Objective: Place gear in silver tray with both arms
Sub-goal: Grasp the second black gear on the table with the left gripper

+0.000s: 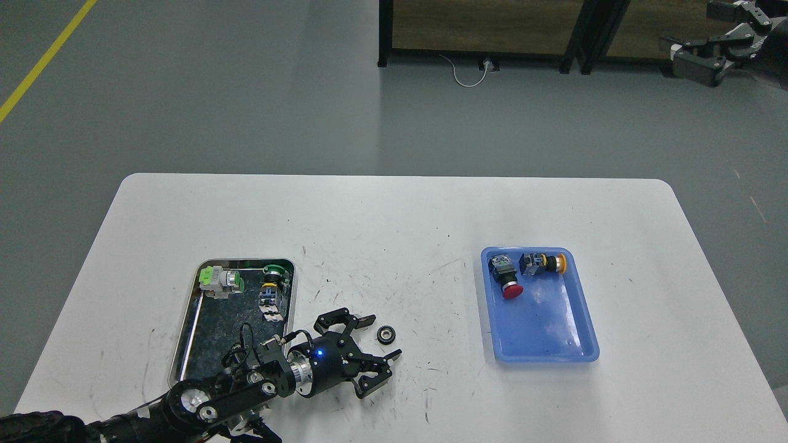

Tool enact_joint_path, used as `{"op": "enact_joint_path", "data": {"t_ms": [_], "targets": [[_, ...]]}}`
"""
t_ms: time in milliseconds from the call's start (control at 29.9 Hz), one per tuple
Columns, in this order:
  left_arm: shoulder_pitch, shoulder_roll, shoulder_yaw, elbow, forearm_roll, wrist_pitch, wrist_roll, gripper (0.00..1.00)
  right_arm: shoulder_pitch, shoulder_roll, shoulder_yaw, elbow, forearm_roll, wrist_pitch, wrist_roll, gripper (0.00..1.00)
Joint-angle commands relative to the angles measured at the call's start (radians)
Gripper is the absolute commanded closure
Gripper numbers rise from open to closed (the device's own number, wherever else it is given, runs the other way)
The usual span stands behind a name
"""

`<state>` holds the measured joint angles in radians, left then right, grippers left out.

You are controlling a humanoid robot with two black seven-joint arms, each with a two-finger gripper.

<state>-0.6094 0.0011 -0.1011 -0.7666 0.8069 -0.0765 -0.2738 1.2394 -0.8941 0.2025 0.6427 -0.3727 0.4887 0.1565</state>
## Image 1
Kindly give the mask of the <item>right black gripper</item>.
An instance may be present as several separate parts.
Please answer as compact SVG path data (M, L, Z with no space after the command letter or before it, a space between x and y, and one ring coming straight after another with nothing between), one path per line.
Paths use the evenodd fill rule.
M779 16L779 1L709 1L706 17L716 22L748 23L769 28ZM757 81L787 81L787 20L757 37L749 54L749 35L724 34L707 39L679 39L664 34L659 50L670 59L670 75L706 87L717 87L738 70Z

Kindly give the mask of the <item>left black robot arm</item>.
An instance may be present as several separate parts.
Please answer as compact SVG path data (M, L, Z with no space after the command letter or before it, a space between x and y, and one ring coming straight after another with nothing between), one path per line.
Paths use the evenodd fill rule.
M319 315L313 333L295 330L253 345L244 324L239 340L222 357L217 375L178 381L155 400L107 420L85 423L59 410L2 418L3 442L279 442L263 417L277 398L312 398L351 383L364 399L392 376L395 349L383 356L363 351L352 333L376 317L346 308Z

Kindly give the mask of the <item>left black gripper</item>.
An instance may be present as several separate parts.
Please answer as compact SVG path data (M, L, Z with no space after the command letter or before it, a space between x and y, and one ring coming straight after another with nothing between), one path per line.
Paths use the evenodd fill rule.
M288 351L288 359L296 368L296 392L303 397L317 396L335 385L351 381L355 395L363 400L380 389L392 376L392 364L402 356L396 349L384 356L363 353L349 337L352 331L367 328L376 322L375 314L356 315L347 308L333 309L318 315L313 330L323 336L304 342ZM341 333L328 332L332 326L344 325Z

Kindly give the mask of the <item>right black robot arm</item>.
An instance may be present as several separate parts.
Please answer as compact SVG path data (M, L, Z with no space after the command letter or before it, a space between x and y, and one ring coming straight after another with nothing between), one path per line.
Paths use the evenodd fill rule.
M659 50L668 55L676 78L713 88L728 74L743 72L786 90L786 12L786 1L710 1L707 18L732 23L731 30L693 40L663 34Z

